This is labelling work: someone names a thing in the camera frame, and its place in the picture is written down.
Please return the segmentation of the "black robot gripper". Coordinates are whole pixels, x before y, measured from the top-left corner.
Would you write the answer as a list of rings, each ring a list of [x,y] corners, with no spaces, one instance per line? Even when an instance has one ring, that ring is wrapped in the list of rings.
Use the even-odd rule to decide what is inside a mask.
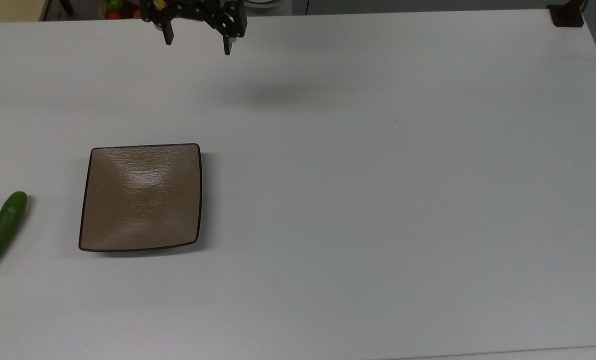
[[[222,35],[227,56],[231,54],[236,39],[245,35],[248,24],[242,0],[142,0],[140,14],[143,21],[153,22],[169,46],[174,39],[171,25],[174,18],[206,21]]]

